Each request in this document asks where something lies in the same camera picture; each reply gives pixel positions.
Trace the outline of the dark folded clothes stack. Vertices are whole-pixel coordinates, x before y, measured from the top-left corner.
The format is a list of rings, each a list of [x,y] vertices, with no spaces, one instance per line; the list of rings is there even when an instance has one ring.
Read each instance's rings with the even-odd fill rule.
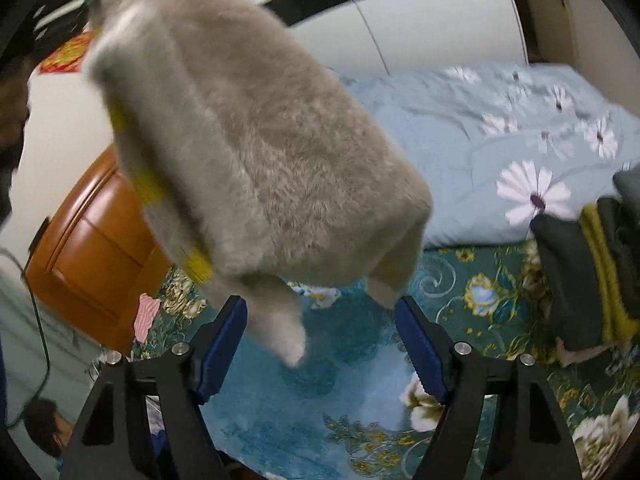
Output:
[[[589,358],[639,335],[639,167],[613,176],[577,217],[546,208],[530,222],[550,288],[547,325],[568,360]]]

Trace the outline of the teal floral plush blanket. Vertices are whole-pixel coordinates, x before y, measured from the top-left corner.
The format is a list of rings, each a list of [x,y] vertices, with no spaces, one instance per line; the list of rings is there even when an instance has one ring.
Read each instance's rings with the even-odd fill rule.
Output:
[[[269,479],[408,479],[440,407],[416,384],[390,312],[361,285],[299,286],[308,348],[291,368],[254,340],[202,409],[217,448]],[[547,370],[588,479],[639,418],[639,352],[562,366],[542,331],[547,297],[533,242],[426,252],[410,295],[450,337],[485,356],[530,353]]]

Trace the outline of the fluffy beige sweater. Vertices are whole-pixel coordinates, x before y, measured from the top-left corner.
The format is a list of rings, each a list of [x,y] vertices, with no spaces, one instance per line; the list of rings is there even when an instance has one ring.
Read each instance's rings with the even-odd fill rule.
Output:
[[[208,301],[243,297],[250,333],[288,366],[307,345],[294,283],[365,281],[393,307],[431,192],[285,24],[250,0],[96,0],[91,24],[119,168]]]

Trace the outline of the red paper decoration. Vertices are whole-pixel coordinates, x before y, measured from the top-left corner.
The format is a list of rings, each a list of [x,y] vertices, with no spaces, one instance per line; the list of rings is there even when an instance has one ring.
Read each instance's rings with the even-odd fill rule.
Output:
[[[86,56],[94,38],[92,30],[84,30],[81,34],[66,41],[39,64],[40,74],[78,73],[82,60]]]

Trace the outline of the pink striped cloth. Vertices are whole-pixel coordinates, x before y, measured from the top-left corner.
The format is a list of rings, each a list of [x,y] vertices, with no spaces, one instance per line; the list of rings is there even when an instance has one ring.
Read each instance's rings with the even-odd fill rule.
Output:
[[[145,343],[159,310],[160,300],[152,298],[147,294],[142,294],[139,297],[139,307],[136,318],[134,319],[135,341],[140,342],[140,344]]]

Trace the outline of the light blue floral quilt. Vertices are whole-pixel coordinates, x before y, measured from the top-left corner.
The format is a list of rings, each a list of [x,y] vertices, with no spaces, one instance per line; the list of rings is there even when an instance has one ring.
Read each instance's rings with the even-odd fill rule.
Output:
[[[565,220],[639,160],[639,119],[565,65],[486,63],[340,81],[434,200],[428,248],[517,243]]]

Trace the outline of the orange wooden bed frame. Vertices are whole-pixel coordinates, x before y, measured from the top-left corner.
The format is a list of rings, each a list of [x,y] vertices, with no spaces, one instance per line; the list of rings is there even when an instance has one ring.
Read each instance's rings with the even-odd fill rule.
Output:
[[[107,148],[32,241],[25,278],[62,320],[127,354],[139,297],[155,295],[169,269],[114,148]]]

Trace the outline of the white sliding wardrobe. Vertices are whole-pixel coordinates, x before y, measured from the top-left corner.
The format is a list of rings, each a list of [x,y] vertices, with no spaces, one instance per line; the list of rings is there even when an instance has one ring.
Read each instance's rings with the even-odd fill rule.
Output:
[[[528,61],[514,0],[253,1],[340,74]]]

